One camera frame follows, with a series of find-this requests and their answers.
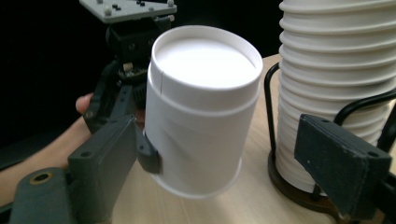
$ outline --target mounting plate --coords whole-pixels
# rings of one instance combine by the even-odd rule
[[[177,12],[177,6],[171,0],[166,4],[135,0],[79,0],[79,2],[103,23],[140,20]]]

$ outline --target black metal rod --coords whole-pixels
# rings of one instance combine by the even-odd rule
[[[265,93],[265,104],[267,108],[267,118],[268,118],[268,130],[270,134],[271,149],[273,150],[273,157],[276,156],[276,137],[275,137],[275,126],[274,126],[274,114],[272,108],[272,98],[271,98],[271,78],[274,73],[279,69],[279,63],[274,64],[265,75],[264,80],[264,93]]]
[[[319,199],[320,199],[320,193],[321,193],[321,188],[320,188],[320,186],[319,186],[318,184],[315,184],[315,186],[314,186],[314,191],[313,191],[312,194],[311,194],[311,199],[312,199],[312,201],[314,201],[314,202],[319,201]]]
[[[385,214],[383,224],[396,223],[396,175],[389,172],[381,180],[373,193],[372,202]]]
[[[396,138],[396,106],[393,107],[389,114],[387,122],[382,129],[381,136],[378,138],[376,147],[385,152],[390,152]]]
[[[387,91],[382,94],[378,94],[376,96],[357,100],[355,102],[350,103],[349,105],[344,106],[344,108],[342,108],[340,112],[338,112],[338,114],[335,116],[333,122],[341,126],[345,121],[345,119],[356,110],[364,108],[369,105],[384,103],[386,101],[390,101],[395,98],[396,98],[396,89],[392,91]]]

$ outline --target human arm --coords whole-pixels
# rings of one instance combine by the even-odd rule
[[[92,95],[79,97],[76,109],[82,114],[89,105]],[[30,173],[48,167],[67,167],[68,156],[81,146],[91,133],[84,118],[78,118],[65,132],[49,145],[25,161],[0,172],[0,206],[12,203],[18,183]]]

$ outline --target cup rim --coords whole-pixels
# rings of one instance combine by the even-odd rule
[[[287,103],[289,103],[290,105],[293,105],[296,108],[305,110],[307,113],[319,113],[319,114],[324,114],[324,115],[334,115],[337,114],[339,112],[339,109],[337,108],[317,108],[317,107],[313,107],[311,105],[297,105],[295,103],[295,101],[293,101],[286,93],[285,91],[288,91],[287,89],[283,88],[282,85],[279,86],[279,96],[282,97],[282,99],[284,101],[286,101]]]
[[[300,76],[298,73],[292,72],[289,70],[287,66],[284,66],[285,60],[280,60],[279,66],[281,67],[282,72],[285,72],[287,74],[293,74],[293,77],[301,82],[308,83],[308,84],[314,84],[314,85],[323,85],[323,82],[320,82],[319,78],[312,78],[312,77],[304,77]],[[383,82],[391,78],[396,77],[396,72],[394,74],[389,74],[387,76],[383,76],[381,78],[373,76],[371,79],[359,79],[356,81],[336,81],[336,80],[331,80],[326,83],[326,86],[337,86],[337,87],[348,87],[348,86],[364,86],[364,85],[372,85],[376,84],[378,82]]]
[[[292,31],[294,33],[309,34],[309,35],[351,35],[351,34],[364,34],[377,31],[383,31],[396,28],[396,21],[391,21],[380,25],[361,26],[357,28],[341,28],[341,29],[328,29],[322,27],[321,29],[313,29],[311,27],[297,27],[292,24],[287,24],[282,18],[279,21],[280,27],[284,30]]]
[[[396,2],[393,0],[383,0],[383,1],[371,1],[365,3],[349,3],[344,4],[342,6],[339,5],[328,5],[328,6],[320,6],[320,7],[308,7],[307,5],[303,5],[301,7],[288,6],[285,2],[281,2],[279,4],[279,8],[282,11],[290,12],[290,13],[304,13],[304,14],[317,14],[317,13],[334,13],[334,12],[350,12],[364,9],[372,9],[377,7],[388,7],[396,5]]]
[[[385,43],[374,43],[371,45],[366,45],[363,46],[362,48],[356,48],[356,47],[342,47],[342,48],[337,48],[337,47],[333,47],[333,48],[324,48],[322,46],[316,47],[316,48],[312,48],[313,45],[304,45],[301,43],[293,43],[291,40],[287,39],[284,35],[284,32],[282,32],[279,36],[279,40],[287,45],[290,46],[291,48],[294,49],[301,49],[301,50],[308,50],[312,51],[312,52],[333,52],[333,53],[348,53],[348,52],[362,52],[362,51],[366,51],[366,50],[374,50],[374,49],[385,49],[385,48],[389,48],[392,46],[396,46],[396,39],[394,40],[390,40],[388,42]]]
[[[333,95],[332,98],[328,97],[328,94],[322,93],[322,92],[315,92],[315,94],[312,94],[313,92],[309,92],[309,91],[304,91],[303,88],[297,88],[294,87],[293,85],[289,84],[287,81],[285,81],[285,79],[291,79],[291,81],[294,82],[298,82],[293,80],[293,78],[285,75],[283,72],[281,74],[279,74],[279,82],[282,83],[283,87],[285,89],[287,89],[290,92],[293,92],[296,95],[300,95],[306,98],[310,98],[310,99],[317,99],[317,100],[328,100],[328,101],[348,101],[348,100],[352,100],[352,101],[356,101],[362,98],[367,98],[373,95],[378,95],[378,94],[382,94],[385,91],[391,91],[395,88],[396,86],[396,78],[383,82],[385,83],[385,87],[381,86],[381,90],[376,90],[375,92],[370,92],[370,94],[368,94],[367,92],[362,92],[362,93],[355,93],[355,94],[344,94],[344,95]]]
[[[298,65],[306,66],[306,67],[310,67],[310,68],[333,69],[333,70],[371,68],[371,67],[377,67],[377,66],[386,65],[386,64],[396,62],[396,55],[395,55],[393,58],[385,59],[385,60],[378,60],[378,61],[371,62],[371,63],[346,63],[346,64],[334,64],[334,65],[331,65],[328,63],[322,63],[322,64],[307,63],[306,61],[297,59],[295,57],[290,57],[290,56],[288,56],[288,54],[285,54],[285,51],[283,50],[283,45],[281,45],[279,48],[279,55],[284,60],[288,61],[289,63],[295,63]]]
[[[186,86],[189,86],[196,90],[204,90],[204,91],[232,91],[237,90],[243,87],[250,86],[254,84],[258,79],[260,79],[262,75],[263,69],[263,62],[262,56],[257,51],[257,49],[248,42],[245,38],[240,35],[236,35],[230,31],[220,29],[213,26],[207,25],[183,25],[179,27],[172,28],[164,33],[162,33],[157,40],[154,42],[151,50],[151,63],[155,64],[155,66],[159,66],[160,62],[157,58],[157,51],[166,45],[169,42],[176,41],[180,38],[207,38],[214,41],[219,41],[223,44],[226,44],[235,50],[238,50],[244,57],[249,60],[251,65],[254,67],[255,76],[248,82],[244,83],[243,85],[238,86],[231,86],[231,87],[207,87],[207,86],[200,86],[194,85],[190,82],[185,82],[183,80],[179,80],[173,76],[167,74],[166,71],[163,71],[163,74],[169,78],[174,80],[175,82],[183,83]]]
[[[287,116],[289,116],[291,119],[294,119],[294,120],[296,120],[298,122],[299,118],[296,118],[293,115],[294,112],[291,112],[291,111],[300,110],[303,113],[303,110],[301,110],[301,109],[289,104],[285,100],[279,100],[279,105],[284,108],[284,113]],[[350,115],[349,117],[350,118],[352,118],[354,116],[357,117],[357,116],[361,116],[361,114],[363,114],[363,116],[364,116],[364,115],[366,115],[368,113],[371,114],[373,112],[382,113],[383,115],[385,115],[388,110],[389,109],[388,109],[388,107],[386,105],[381,105],[380,107],[375,108],[374,110],[372,108],[366,108],[365,110],[358,110],[355,113],[353,113],[352,115]],[[334,113],[334,114],[320,114],[320,113],[316,113],[317,116],[320,116],[320,117],[330,116],[330,117],[332,117],[331,119],[333,119],[337,114],[338,113]],[[374,123],[378,123],[380,120],[382,120],[382,117],[374,117],[373,119],[367,119],[367,120],[362,121],[362,122],[354,122],[354,123],[348,123],[347,120],[346,120],[346,122],[343,123],[343,127],[346,128],[346,129],[359,129],[359,128],[362,128],[362,127],[365,127],[365,126],[373,125]]]

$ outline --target screw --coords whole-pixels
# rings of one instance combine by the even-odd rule
[[[111,7],[116,9],[117,11],[121,10],[121,7],[119,7],[119,5],[117,5],[117,4],[113,4],[113,5],[111,5]]]
[[[149,45],[149,46],[152,46],[153,44],[154,44],[154,39],[151,38],[151,39],[148,41],[148,45]]]
[[[87,113],[85,113],[85,118],[90,119],[92,117],[93,117],[93,112],[91,110],[87,111]]]
[[[105,15],[111,16],[111,7],[105,7]]]
[[[169,18],[169,21],[174,21],[175,20],[175,16],[174,15],[170,15],[170,16],[168,16],[168,18]]]
[[[91,152],[83,152],[83,153],[81,153],[80,156],[81,157],[89,157],[89,156],[91,156]]]
[[[135,43],[131,43],[128,46],[128,50],[135,50],[136,49],[136,44]]]
[[[168,0],[168,6],[173,7],[175,2],[173,0]]]

